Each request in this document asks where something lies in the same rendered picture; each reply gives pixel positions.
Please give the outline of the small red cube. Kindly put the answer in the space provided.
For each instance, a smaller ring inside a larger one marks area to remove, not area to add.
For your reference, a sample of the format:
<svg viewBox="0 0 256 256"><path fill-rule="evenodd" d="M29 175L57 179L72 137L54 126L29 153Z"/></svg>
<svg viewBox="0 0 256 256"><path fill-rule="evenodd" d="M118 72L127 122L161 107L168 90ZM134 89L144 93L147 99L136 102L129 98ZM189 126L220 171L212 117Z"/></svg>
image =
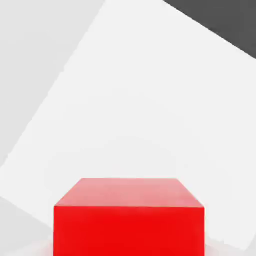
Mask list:
<svg viewBox="0 0 256 256"><path fill-rule="evenodd" d="M205 208L175 178L82 178L54 206L53 256L205 256Z"/></svg>

